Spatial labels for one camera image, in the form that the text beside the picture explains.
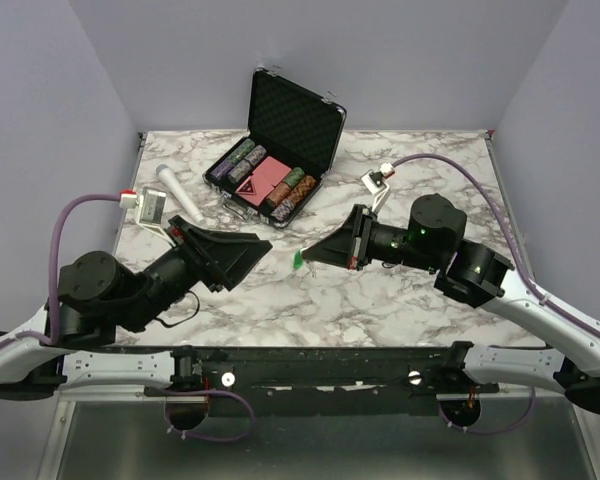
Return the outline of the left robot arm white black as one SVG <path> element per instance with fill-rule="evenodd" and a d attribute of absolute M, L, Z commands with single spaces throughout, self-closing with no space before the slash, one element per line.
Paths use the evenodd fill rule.
<path fill-rule="evenodd" d="M 61 268 L 58 321 L 45 303 L 25 324 L 0 332 L 0 399 L 33 401 L 91 385 L 172 387 L 194 393 L 200 368 L 172 351 L 110 353 L 118 329 L 146 327 L 202 283 L 212 293 L 230 291 L 271 250 L 255 233 L 219 232 L 180 216 L 168 221 L 166 252 L 133 272 L 104 251 L 82 255 Z"/>

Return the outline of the green key tag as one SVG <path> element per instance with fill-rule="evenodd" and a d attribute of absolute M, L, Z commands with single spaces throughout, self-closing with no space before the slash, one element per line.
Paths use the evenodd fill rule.
<path fill-rule="evenodd" d="M 304 264 L 304 260 L 303 260 L 303 256 L 302 256 L 302 251 L 298 250 L 294 253 L 292 268 L 294 270 L 300 269 L 303 266 L 303 264 Z"/>

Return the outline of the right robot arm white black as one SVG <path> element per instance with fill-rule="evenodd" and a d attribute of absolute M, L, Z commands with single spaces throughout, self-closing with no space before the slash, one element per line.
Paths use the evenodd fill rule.
<path fill-rule="evenodd" d="M 508 383 L 564 395 L 600 415 L 600 321 L 569 321 L 577 310 L 546 292 L 534 294 L 510 260 L 465 239 L 466 214 L 439 194 L 411 206 L 407 227 L 382 224 L 355 205 L 341 227 L 310 247 L 304 261 L 361 270 L 372 261 L 434 275 L 444 296 L 509 320 L 545 342 L 541 349 L 465 344 L 444 362 L 440 379 L 449 390 Z"/>

